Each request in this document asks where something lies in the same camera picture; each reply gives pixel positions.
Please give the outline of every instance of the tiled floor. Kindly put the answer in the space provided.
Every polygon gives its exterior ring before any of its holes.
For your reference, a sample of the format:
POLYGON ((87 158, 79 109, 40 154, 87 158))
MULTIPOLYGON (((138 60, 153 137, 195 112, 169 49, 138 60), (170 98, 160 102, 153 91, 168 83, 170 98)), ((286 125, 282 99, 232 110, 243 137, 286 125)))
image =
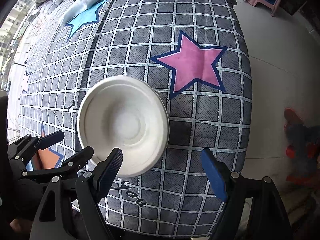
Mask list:
POLYGON ((283 111, 292 107, 307 125, 320 122, 320 46, 294 17, 281 8, 275 17, 263 5, 243 0, 234 6, 248 47, 252 72, 252 119, 242 175, 270 176, 279 191, 291 163, 285 156, 283 111))

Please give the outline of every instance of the metal screw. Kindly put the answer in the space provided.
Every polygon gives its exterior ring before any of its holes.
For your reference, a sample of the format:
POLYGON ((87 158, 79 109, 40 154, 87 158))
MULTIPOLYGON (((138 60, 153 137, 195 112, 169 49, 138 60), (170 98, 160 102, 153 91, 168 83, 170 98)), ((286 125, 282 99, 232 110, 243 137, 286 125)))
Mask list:
POLYGON ((59 177, 58 177, 58 176, 54 176, 54 177, 51 179, 52 182, 57 182, 58 180, 59 180, 59 177))
POLYGON ((271 183, 272 182, 272 179, 270 177, 264 177, 263 180, 266 182, 266 183, 271 183))
POLYGON ((91 171, 86 171, 84 174, 83 174, 83 176, 85 177, 85 178, 88 178, 88 177, 90 177, 92 175, 92 172, 91 171))
POLYGON ((233 177, 233 178, 239 178, 239 173, 237 173, 237 172, 235 172, 235 171, 233 171, 233 172, 231 172, 231 177, 233 177))

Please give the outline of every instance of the grid pattern tablecloth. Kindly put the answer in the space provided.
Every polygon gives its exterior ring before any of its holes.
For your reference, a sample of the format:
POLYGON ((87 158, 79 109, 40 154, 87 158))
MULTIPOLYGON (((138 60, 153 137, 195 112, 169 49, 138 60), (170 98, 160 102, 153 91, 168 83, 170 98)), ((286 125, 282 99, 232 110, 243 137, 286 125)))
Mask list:
MULTIPOLYGON (((144 234, 208 236, 224 203, 216 198, 202 169, 200 151, 211 149, 231 171, 241 171, 249 139, 251 72, 248 51, 228 0, 112 0, 100 23, 85 25, 67 41, 59 27, 59 6, 31 50, 28 93, 21 101, 22 134, 63 130, 53 147, 66 159, 81 149, 76 118, 86 92, 100 80, 128 75, 160 96, 170 120, 169 145, 162 159, 142 176, 116 179, 130 188, 110 190, 99 203, 106 222, 144 234), (227 46, 217 64, 226 92, 195 83, 168 100, 172 71, 149 60, 176 48, 183 30, 202 46, 227 46), (75 100, 76 106, 67 111, 75 100)), ((92 170, 91 162, 83 169, 92 170)))

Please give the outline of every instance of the red object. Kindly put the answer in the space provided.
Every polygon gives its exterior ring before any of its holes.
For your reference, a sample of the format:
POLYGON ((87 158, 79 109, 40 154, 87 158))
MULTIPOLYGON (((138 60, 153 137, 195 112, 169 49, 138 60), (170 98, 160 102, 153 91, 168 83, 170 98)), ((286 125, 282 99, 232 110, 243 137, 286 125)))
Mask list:
POLYGON ((297 185, 311 187, 314 189, 320 189, 320 171, 318 170, 315 174, 307 178, 296 177, 294 175, 287 176, 287 181, 293 182, 297 185))
POLYGON ((293 159, 295 156, 295 150, 291 145, 289 145, 285 151, 285 155, 287 155, 289 158, 293 159))
POLYGON ((297 113, 290 107, 284 109, 284 118, 287 121, 284 125, 284 130, 288 124, 303 124, 301 117, 298 116, 297 113))

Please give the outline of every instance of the paper bowl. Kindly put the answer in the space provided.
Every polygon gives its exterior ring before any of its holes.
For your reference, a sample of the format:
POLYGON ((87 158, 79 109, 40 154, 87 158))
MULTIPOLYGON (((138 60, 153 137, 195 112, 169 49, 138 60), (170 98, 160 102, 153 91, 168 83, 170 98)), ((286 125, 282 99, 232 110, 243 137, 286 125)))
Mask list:
POLYGON ((113 76, 94 85, 81 102, 77 118, 81 146, 91 146, 96 165, 114 147, 123 152, 117 177, 150 170, 169 139, 169 119, 158 94, 143 81, 113 76))

